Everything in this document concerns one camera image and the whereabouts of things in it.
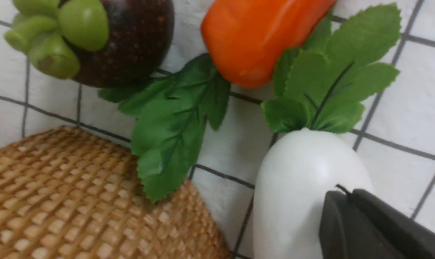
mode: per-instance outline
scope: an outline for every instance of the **black plastic object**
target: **black plastic object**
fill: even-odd
[[[366,190],[343,191],[325,196],[324,259],[435,259],[435,233]]]

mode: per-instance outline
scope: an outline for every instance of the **carrot top leaves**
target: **carrot top leaves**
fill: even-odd
[[[274,72],[277,99],[262,103],[272,131],[350,131],[361,120],[361,102],[399,74],[377,61],[400,38],[400,20],[395,4],[373,6],[331,34],[327,16],[303,49],[285,51]]]

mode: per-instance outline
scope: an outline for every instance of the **white vegetable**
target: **white vegetable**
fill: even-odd
[[[318,239],[323,199],[341,184],[372,183],[357,154],[335,134],[303,129],[268,152],[254,195],[255,259],[321,259]]]

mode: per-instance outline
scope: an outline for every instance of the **mangosteen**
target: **mangosteen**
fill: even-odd
[[[5,40],[44,74],[94,87],[142,82],[173,38],[172,0],[13,0]]]

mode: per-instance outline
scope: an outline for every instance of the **woven rattan surface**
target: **woven rattan surface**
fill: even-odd
[[[230,258],[185,181],[152,205],[128,149],[61,127],[0,150],[0,258]]]

